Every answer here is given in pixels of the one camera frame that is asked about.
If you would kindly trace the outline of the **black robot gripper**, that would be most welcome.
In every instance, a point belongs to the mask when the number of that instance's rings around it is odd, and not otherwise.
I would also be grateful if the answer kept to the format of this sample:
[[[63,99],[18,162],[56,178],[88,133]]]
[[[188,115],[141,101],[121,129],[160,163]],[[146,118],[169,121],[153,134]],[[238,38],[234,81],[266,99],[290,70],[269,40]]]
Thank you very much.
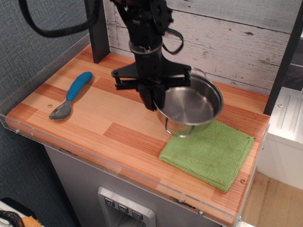
[[[136,89],[151,111],[165,104],[165,89],[190,86],[191,67],[167,60],[162,50],[136,53],[135,63],[112,72],[117,90]]]

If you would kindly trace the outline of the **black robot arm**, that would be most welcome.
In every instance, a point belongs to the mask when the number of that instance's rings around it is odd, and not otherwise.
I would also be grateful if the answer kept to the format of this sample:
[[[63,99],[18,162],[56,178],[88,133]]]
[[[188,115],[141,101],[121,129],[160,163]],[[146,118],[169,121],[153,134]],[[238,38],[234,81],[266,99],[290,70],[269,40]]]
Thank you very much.
[[[164,0],[115,0],[114,4],[128,29],[129,48],[135,63],[112,72],[116,88],[135,89],[145,107],[162,108],[165,92],[171,87],[190,86],[191,67],[167,60],[162,37],[170,33],[184,40],[183,35],[170,29],[172,9]]]

